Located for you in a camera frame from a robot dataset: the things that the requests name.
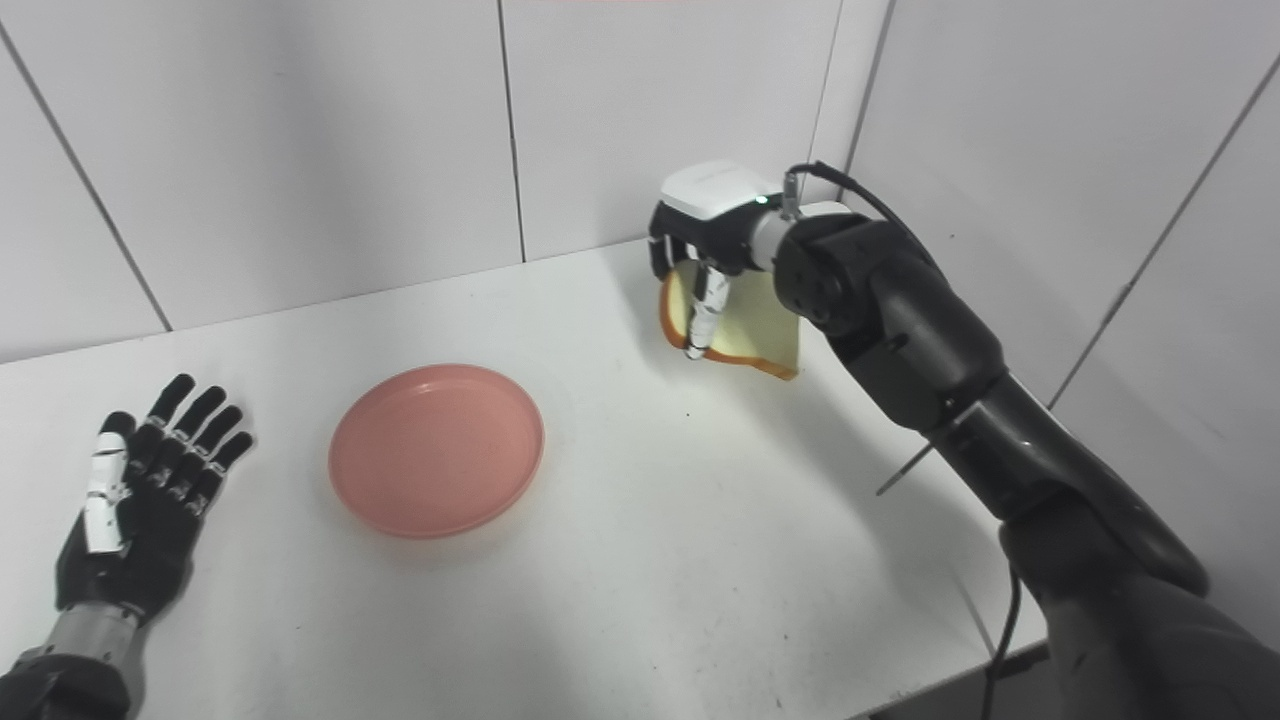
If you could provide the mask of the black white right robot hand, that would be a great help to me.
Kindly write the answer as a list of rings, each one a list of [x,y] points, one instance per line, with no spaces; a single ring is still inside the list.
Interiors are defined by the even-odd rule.
[[[667,176],[648,229],[653,275],[695,263],[684,352],[703,359],[730,301],[732,279],[762,266],[753,256],[758,227],[780,208],[782,190],[731,160],[703,161]]]

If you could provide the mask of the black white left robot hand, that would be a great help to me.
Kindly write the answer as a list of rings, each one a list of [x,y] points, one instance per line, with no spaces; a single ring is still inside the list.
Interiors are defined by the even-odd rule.
[[[180,373],[141,419],[99,429],[79,511],[55,562],[55,607],[120,609],[145,625],[188,580],[195,546],[233,465],[253,446],[220,386]]]

